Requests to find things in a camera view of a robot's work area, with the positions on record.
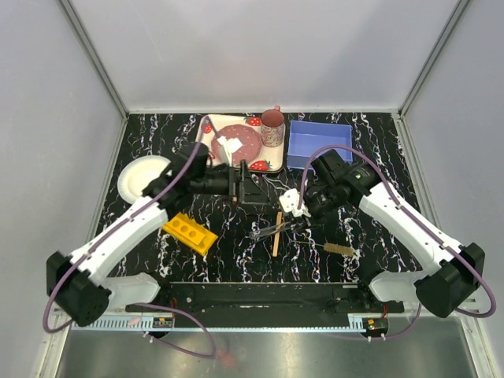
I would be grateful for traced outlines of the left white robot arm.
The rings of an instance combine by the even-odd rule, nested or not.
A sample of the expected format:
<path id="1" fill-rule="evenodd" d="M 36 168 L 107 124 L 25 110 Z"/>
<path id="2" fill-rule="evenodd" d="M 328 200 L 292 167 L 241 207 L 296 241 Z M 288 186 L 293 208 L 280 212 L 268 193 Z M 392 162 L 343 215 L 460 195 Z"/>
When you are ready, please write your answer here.
<path id="1" fill-rule="evenodd" d="M 101 234 L 68 255 L 57 251 L 49 256 L 46 290 L 50 303 L 57 304 L 80 327 L 92 324 L 113 307 L 143 302 L 154 312 L 164 310 L 170 293 L 153 274 L 110 279 L 114 266 L 163 227 L 185 246 L 206 255 L 217 236 L 183 214 L 196 195 L 219 195 L 245 206 L 271 204 L 245 161 L 238 167 L 225 163 L 209 167 L 208 157 L 206 145 L 188 143 Z"/>

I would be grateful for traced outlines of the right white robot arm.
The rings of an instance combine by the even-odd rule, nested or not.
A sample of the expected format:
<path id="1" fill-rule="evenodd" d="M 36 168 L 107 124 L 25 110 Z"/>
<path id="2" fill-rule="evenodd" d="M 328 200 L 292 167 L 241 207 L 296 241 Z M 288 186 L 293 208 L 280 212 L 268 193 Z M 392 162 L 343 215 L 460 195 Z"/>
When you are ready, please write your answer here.
<path id="1" fill-rule="evenodd" d="M 414 272 L 374 275 L 357 294 L 364 311 L 375 312 L 390 301 L 415 302 L 445 318 L 461 313 L 461 304 L 483 288 L 490 300 L 483 315 L 492 315 L 496 300 L 483 278 L 482 248 L 475 243 L 465 246 L 442 232 L 400 196 L 369 158 L 350 165 L 339 156 L 341 148 L 324 146 L 309 157 L 305 168 L 313 169 L 318 184 L 303 176 L 299 189 L 289 189 L 279 197 L 281 210 L 291 217 L 283 228 L 323 224 L 330 212 L 351 204 L 384 226 L 421 266 Z"/>

